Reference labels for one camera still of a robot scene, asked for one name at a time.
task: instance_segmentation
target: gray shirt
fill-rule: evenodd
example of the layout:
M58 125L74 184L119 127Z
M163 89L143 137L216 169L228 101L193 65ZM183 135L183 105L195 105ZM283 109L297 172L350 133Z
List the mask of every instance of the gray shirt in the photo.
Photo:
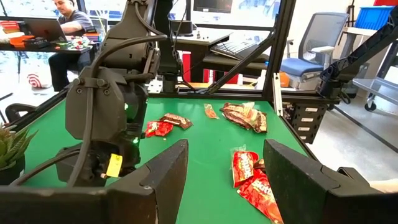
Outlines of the gray shirt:
M93 26L93 22L91 21L90 17L84 12L78 10L75 10L69 18L66 18L65 16L60 16L58 18L58 21L60 24L76 21L82 26L83 28L82 30L67 35L82 36L83 34L86 33L87 28Z

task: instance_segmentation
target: yellow tag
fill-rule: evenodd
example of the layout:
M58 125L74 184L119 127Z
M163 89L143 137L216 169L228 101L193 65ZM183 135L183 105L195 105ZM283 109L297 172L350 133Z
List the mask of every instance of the yellow tag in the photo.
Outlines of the yellow tag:
M111 159L109 160L108 170L106 175L108 177L119 177L120 168L122 168L123 156L116 154L111 154Z

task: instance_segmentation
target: succulent plant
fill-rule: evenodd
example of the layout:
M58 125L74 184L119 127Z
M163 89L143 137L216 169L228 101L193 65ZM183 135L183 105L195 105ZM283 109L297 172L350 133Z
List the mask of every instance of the succulent plant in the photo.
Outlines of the succulent plant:
M13 167L24 156L30 140L36 133L28 136L28 129L16 133L15 126L4 128L0 123L0 170Z

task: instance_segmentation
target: potted plant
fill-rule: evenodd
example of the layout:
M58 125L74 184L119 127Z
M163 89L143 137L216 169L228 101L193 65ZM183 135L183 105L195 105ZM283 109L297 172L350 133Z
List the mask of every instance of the potted plant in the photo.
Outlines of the potted plant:
M25 151L36 135L28 136L28 129L16 133L13 128L0 123L0 185L9 185L24 173Z

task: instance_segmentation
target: red candy wrapper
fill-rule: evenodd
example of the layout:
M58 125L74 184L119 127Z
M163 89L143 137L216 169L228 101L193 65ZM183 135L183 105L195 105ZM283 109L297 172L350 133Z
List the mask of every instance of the red candy wrapper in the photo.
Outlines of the red candy wrapper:
M260 210L266 217L276 224L282 224L268 177L261 170L254 171L254 177L246 181L238 190L238 194L244 197L250 204Z
M232 158L232 175L234 187L239 187L245 180L254 175L253 165L259 159L259 155L249 151L235 151Z
M163 121L150 121L147 123L145 136L147 138L152 136L166 136L173 130L173 125Z

